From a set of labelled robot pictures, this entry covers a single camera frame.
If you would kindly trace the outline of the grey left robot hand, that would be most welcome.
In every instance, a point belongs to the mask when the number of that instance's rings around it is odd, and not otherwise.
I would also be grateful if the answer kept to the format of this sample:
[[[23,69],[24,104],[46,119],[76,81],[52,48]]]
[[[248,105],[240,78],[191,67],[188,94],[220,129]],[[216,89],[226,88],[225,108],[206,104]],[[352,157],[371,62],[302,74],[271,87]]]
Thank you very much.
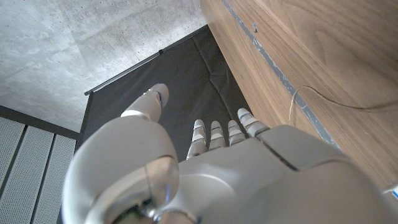
[[[396,223],[397,209],[339,149],[248,110],[195,121],[179,161],[159,124],[169,99],[156,84],[77,150],[66,174],[64,223]]]

